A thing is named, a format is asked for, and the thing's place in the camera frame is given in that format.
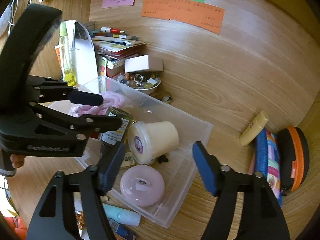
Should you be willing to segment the person's left hand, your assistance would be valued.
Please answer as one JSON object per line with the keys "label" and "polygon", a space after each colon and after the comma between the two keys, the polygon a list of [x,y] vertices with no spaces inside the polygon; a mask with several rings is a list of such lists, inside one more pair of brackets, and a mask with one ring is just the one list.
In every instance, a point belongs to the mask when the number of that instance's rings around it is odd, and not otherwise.
{"label": "person's left hand", "polygon": [[24,165],[25,162],[25,158],[26,156],[24,155],[16,155],[16,154],[12,154],[10,156],[10,160],[12,162],[12,166],[13,168],[20,168]]}

